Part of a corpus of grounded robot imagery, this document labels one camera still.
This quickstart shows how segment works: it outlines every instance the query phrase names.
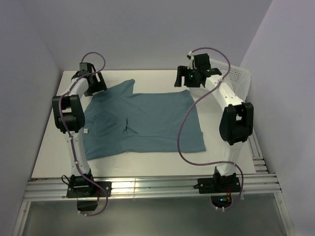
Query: robotic arm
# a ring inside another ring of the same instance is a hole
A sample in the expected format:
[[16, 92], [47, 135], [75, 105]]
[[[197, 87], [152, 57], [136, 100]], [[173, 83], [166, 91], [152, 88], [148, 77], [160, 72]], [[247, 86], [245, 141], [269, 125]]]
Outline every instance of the robotic arm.
[[[211, 68], [208, 54], [188, 55], [189, 66], [179, 66], [175, 87], [184, 86], [198, 88], [203, 85], [222, 108], [222, 118], [219, 126], [221, 138], [225, 141], [222, 161], [237, 163], [240, 150], [252, 134], [253, 105], [241, 100], [223, 81], [222, 73], [217, 68]], [[239, 180], [236, 177], [234, 165], [223, 163], [215, 168], [213, 178], [199, 179], [199, 193], [222, 193], [227, 189], [232, 192], [240, 191]]]
[[[80, 99], [83, 95], [92, 96], [94, 93], [102, 90], [107, 90], [102, 74], [96, 72], [91, 63], [80, 63], [80, 71], [72, 77], [71, 85], [67, 91], [61, 96], [54, 96], [52, 99], [55, 125], [63, 133], [67, 142], [72, 166], [71, 177], [68, 179], [69, 183], [67, 183], [68, 198], [104, 197], [105, 193], [107, 196], [110, 195], [110, 182], [94, 181], [83, 145], [85, 117]], [[105, 193], [99, 192], [97, 186], [106, 189], [106, 192], [105, 190]], [[93, 211], [96, 207], [96, 201], [77, 202], [79, 211]]]

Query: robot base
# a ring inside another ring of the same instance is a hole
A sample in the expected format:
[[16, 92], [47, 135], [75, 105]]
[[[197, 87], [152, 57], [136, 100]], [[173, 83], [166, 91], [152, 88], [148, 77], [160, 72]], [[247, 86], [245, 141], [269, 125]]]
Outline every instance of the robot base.
[[221, 176], [217, 168], [212, 178], [199, 178], [198, 184], [194, 188], [198, 189], [200, 194], [226, 193], [228, 189], [232, 193], [241, 191], [240, 181], [236, 173], [230, 176]]
[[[107, 196], [109, 197], [112, 190], [112, 182], [96, 181], [96, 183], [105, 190], [105, 192], [107, 193]], [[95, 188], [88, 196], [82, 195], [82, 193], [79, 191], [73, 191], [73, 190], [67, 191], [67, 198], [97, 198], [97, 197], [101, 197], [101, 198], [105, 197], [102, 191], [100, 190], [98, 191], [98, 188]]]

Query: glass panel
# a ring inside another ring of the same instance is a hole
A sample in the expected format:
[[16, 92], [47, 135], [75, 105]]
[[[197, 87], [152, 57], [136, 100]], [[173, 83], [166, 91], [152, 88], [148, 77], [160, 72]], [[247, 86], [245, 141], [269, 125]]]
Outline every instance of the glass panel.
[[245, 195], [225, 213], [210, 196], [110, 200], [100, 215], [77, 214], [76, 202], [34, 202], [24, 236], [285, 235], [273, 194]]

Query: white robotic arm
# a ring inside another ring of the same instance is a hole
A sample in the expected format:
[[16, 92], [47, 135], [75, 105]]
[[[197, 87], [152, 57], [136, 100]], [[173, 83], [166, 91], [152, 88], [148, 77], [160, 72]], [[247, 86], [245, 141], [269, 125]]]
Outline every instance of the white robotic arm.
[[[221, 80], [222, 80], [221, 75], [213, 75], [206, 79], [205, 88], [210, 91], [213, 88], [215, 88]], [[243, 100], [236, 96], [236, 94], [227, 85], [226, 82], [221, 82], [219, 88], [216, 89], [212, 94], [219, 103], [219, 105], [221, 106], [223, 111], [225, 107], [228, 107], [229, 105], [238, 106], [244, 103]], [[240, 150], [243, 144], [244, 144], [243, 142], [237, 142], [234, 143], [233, 145], [230, 145], [227, 141], [225, 141], [223, 147], [222, 161], [231, 161], [237, 163], [240, 155]], [[235, 166], [231, 164], [220, 164], [217, 166], [217, 170], [221, 176], [230, 176], [236, 171]]]
[[[214, 98], [222, 108], [222, 119], [219, 132], [225, 141], [223, 160], [237, 163], [240, 149], [248, 136], [252, 134], [253, 106], [245, 103], [233, 90], [223, 81], [222, 73], [217, 68], [211, 68], [208, 54], [188, 55], [190, 59], [188, 66], [179, 66], [177, 70], [176, 87], [198, 88], [203, 85], [212, 91]], [[235, 166], [224, 163], [216, 167], [220, 177], [235, 176]]]
[[[72, 95], [78, 95], [79, 100], [82, 98], [83, 94], [88, 90], [89, 88], [89, 83], [86, 78], [82, 78], [79, 81], [77, 81], [78, 78], [72, 79], [71, 85], [67, 89], [67, 91], [70, 90], [70, 88], [73, 87], [71, 90], [70, 94], [68, 96]], [[88, 174], [90, 172], [90, 166], [88, 164], [88, 161], [85, 156], [85, 151], [84, 151], [84, 146], [83, 146], [83, 127], [79, 129], [78, 132], [75, 131], [70, 131], [72, 137], [73, 137], [73, 143], [74, 143], [74, 148], [76, 152], [76, 157], [78, 160], [78, 163], [80, 163], [80, 170], [84, 174]], [[72, 146], [70, 142], [70, 137], [68, 133], [63, 134], [67, 146], [68, 146], [68, 151], [69, 151], [69, 156], [70, 156], [70, 161], [71, 161], [71, 174], [74, 176], [80, 176], [80, 173], [78, 172], [76, 166], [75, 166], [75, 161], [74, 161], [74, 156], [73, 156], [73, 151], [72, 151]]]

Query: light gray wall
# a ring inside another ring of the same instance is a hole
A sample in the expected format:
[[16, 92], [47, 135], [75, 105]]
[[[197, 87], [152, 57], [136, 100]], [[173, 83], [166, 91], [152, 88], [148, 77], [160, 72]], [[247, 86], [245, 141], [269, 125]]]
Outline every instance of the light gray wall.
[[17, 0], [0, 7], [0, 235], [11, 235], [60, 71]]
[[298, 235], [315, 235], [315, 1], [274, 0], [242, 66], [268, 167]]
[[20, 1], [60, 68], [77, 70], [88, 51], [107, 69], [174, 69], [200, 46], [239, 65], [272, 0]]

